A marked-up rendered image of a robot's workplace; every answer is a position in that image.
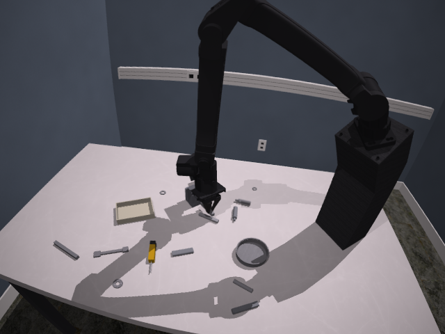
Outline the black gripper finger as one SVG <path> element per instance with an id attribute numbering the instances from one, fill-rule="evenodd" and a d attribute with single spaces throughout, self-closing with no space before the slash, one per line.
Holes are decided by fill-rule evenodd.
<path id="1" fill-rule="evenodd" d="M 207 204 L 203 204 L 203 205 L 204 205 L 204 208 L 205 208 L 206 212 L 209 214 L 210 210 L 211 210 L 212 201 L 207 203 Z"/>
<path id="2" fill-rule="evenodd" d="M 214 211 L 216 205 L 219 203 L 219 201 L 221 200 L 221 198 L 214 200 L 213 202 L 213 206 L 211 206 L 211 210 Z"/>

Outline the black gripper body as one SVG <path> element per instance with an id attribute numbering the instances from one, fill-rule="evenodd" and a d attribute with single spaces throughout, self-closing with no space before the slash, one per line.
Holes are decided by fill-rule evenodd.
<path id="1" fill-rule="evenodd" d="M 216 187 L 217 183 L 217 187 Z M 226 192 L 226 188 L 217 182 L 217 176 L 213 180 L 204 180 L 200 177 L 201 193 L 197 189 L 192 189 L 192 194 L 198 197 L 202 204 L 221 198 L 219 193 Z"/>

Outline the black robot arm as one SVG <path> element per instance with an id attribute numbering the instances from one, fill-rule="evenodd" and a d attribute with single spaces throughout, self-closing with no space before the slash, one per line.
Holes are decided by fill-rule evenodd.
<path id="1" fill-rule="evenodd" d="M 228 43 L 226 39 L 237 22 L 253 28 L 291 52 L 350 98 L 347 102 L 353 104 L 351 111 L 359 116 L 354 118 L 354 125 L 366 150 L 396 144 L 396 137 L 390 128 L 389 102 L 371 74 L 358 71 L 267 0 L 221 0 L 206 13 L 198 28 L 201 42 L 198 50 L 195 153 L 179 155 L 176 163 L 177 175 L 189 176 L 191 181 L 195 177 L 195 188 L 200 193 L 200 177 L 213 180 L 217 176 L 215 145 Z"/>

